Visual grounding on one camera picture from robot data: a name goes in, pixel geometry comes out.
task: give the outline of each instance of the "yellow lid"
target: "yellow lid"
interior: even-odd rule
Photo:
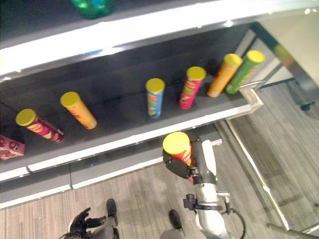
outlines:
[[[236,54],[227,54],[224,56],[224,62],[229,66],[239,66],[243,60]]]
[[[146,82],[145,87],[149,92],[159,93],[164,90],[165,82],[160,78],[152,78]]]
[[[247,58],[252,62],[261,63],[265,60],[265,55],[260,51],[249,51]]]
[[[78,103],[81,100],[78,93],[74,91],[70,91],[65,93],[61,99],[60,102],[64,107],[71,107],[74,106],[76,103]]]
[[[36,113],[32,109],[25,109],[20,111],[15,117],[15,122],[20,126],[27,126],[31,124],[36,117]]]
[[[206,77],[206,71],[204,68],[199,66],[190,67],[187,72],[187,77],[192,80],[200,81]]]
[[[184,132],[170,133],[163,141],[163,148],[169,154],[179,154],[189,146],[189,138]]]

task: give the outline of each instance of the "metal rod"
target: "metal rod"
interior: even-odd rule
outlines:
[[[260,89],[267,81],[269,81],[281,68],[282,64],[279,63],[268,75],[264,78],[263,82],[260,83],[258,86],[255,87],[255,90]]]
[[[245,87],[249,87],[249,86],[254,86],[254,85],[259,85],[261,83],[265,83],[266,81],[265,80],[262,80],[262,81],[254,81],[254,82],[250,82],[250,83],[247,83],[245,85],[242,85],[240,86],[240,88],[245,88]]]
[[[276,202],[275,198],[273,197],[271,191],[270,191],[270,188],[267,186],[263,176],[261,175],[261,173],[259,172],[255,162],[254,162],[254,159],[252,158],[252,156],[249,154],[248,150],[246,149],[246,147],[244,146],[242,140],[240,139],[238,133],[236,132],[233,124],[230,122],[230,120],[226,120],[226,124],[228,125],[228,128],[230,129],[230,131],[232,132],[232,134],[235,136],[237,142],[239,143],[241,149],[243,150],[245,156],[247,157],[250,165],[252,166],[252,168],[254,169],[255,173],[256,173],[256,176],[259,180],[259,182],[261,183],[263,189],[265,190],[265,192],[267,193],[268,195],[268,198],[270,200],[270,202],[272,203],[272,205],[274,206],[275,210],[276,210],[276,213],[278,214],[285,230],[289,230],[289,224],[285,218],[285,215],[284,213],[281,211],[281,209],[279,208],[279,205],[278,203]]]
[[[318,229],[319,229],[319,223],[313,224],[310,227],[307,227],[307,228],[301,230],[301,232],[309,234],[309,233],[312,233],[312,232],[314,232],[315,230],[318,230]]]
[[[286,230],[282,227],[276,226],[276,225],[272,225],[272,224],[267,224],[267,227],[270,228],[271,230],[275,230],[278,232],[282,232],[285,233],[287,235],[291,235],[291,236],[295,236],[297,238],[302,238],[302,239],[319,239],[319,237],[314,236],[314,235],[309,235],[306,233],[302,233],[299,231],[295,231],[295,230]]]

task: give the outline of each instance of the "shelf edge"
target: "shelf edge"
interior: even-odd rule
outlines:
[[[212,146],[220,145],[220,144],[222,144],[222,139],[220,138],[220,139],[214,140],[214,141],[211,142],[211,144],[212,144]],[[108,173],[108,174],[105,174],[105,175],[101,175],[99,177],[95,177],[95,178],[92,178],[92,179],[89,179],[89,180],[85,180],[85,181],[82,181],[80,183],[73,184],[72,188],[73,189],[82,188],[82,187],[88,186],[90,184],[98,183],[98,182],[101,182],[101,181],[104,181],[104,180],[107,180],[107,179],[110,179],[110,178],[114,178],[116,176],[120,176],[122,174],[126,174],[126,173],[133,172],[133,171],[145,168],[145,167],[149,167],[149,166],[152,166],[154,164],[161,163],[162,159],[163,159],[163,157],[158,157],[158,158],[146,161],[146,162],[138,163],[138,164],[135,164],[133,166],[117,170],[117,171],[112,172],[112,173]]]
[[[11,206],[21,204],[21,203],[25,203],[25,202],[28,202],[28,201],[31,201],[34,199],[40,199],[42,197],[49,196],[49,195],[52,195],[55,193],[60,193],[60,192],[63,192],[63,191],[69,190],[69,189],[71,189],[70,184],[66,184],[66,185],[63,185],[63,186],[60,186],[57,188],[53,188],[53,189],[49,189],[49,190],[46,190],[43,192],[31,194],[31,195],[28,195],[25,197],[17,198],[17,199],[11,200],[11,201],[0,203],[0,209],[11,207]]]
[[[21,168],[16,168],[4,173],[0,173],[0,182],[17,177],[23,177],[28,174],[29,172],[25,166]]]
[[[202,125],[205,123],[217,121],[217,120],[228,118],[228,117],[235,116],[238,114],[243,114],[245,112],[249,112],[251,110],[251,108],[252,108],[252,106],[250,104],[243,105],[243,106],[236,107],[236,108],[231,108],[231,109],[228,109],[225,111],[213,113],[210,115],[205,115],[205,116],[191,119],[191,120],[188,120],[185,122],[181,122],[181,123],[173,124],[173,125],[166,126],[163,128],[148,131],[145,133],[132,135],[132,136],[129,136],[129,137],[126,137],[123,139],[119,139],[119,140],[116,140],[113,142],[101,144],[101,145],[98,145],[95,147],[91,147],[91,148],[83,149],[80,151],[72,152],[69,154],[61,155],[61,156],[51,158],[51,159],[48,159],[48,160],[45,160],[45,161],[42,161],[39,163],[30,164],[30,165],[28,165],[28,168],[32,172],[35,172],[35,171],[39,171],[39,170],[44,169],[44,168],[54,167],[56,165],[61,165],[61,164],[65,164],[68,162],[75,161],[75,160],[80,160],[82,158],[92,156],[92,155],[95,155],[98,153],[107,152],[107,151],[110,151],[112,149],[116,149],[116,148],[123,147],[126,145],[132,145],[134,143],[138,143],[138,142],[141,142],[144,140],[159,137],[159,136],[171,133],[171,132],[184,130],[187,128],[196,127],[196,126],[199,126],[199,125]]]

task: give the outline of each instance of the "red pringles can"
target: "red pringles can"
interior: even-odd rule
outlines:
[[[61,130],[39,117],[32,109],[20,111],[15,118],[15,122],[54,143],[59,143],[64,138],[64,133]]]
[[[206,71],[202,67],[193,66],[187,70],[186,74],[187,79],[179,99],[179,107],[181,109],[188,109],[193,104],[201,83],[206,77]]]
[[[184,132],[170,133],[163,141],[163,149],[173,158],[191,165],[191,144],[189,137]]]

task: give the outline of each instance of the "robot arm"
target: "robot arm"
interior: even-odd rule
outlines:
[[[219,196],[228,197],[227,192],[216,190],[216,162],[211,142],[202,142],[200,138],[188,135],[192,143],[192,165],[189,167],[180,160],[172,158],[165,151],[163,160],[166,167],[174,174],[188,178],[193,176],[196,197],[188,194],[184,199],[184,207],[196,210],[196,224],[207,239],[231,239],[225,227],[225,222],[219,211]]]

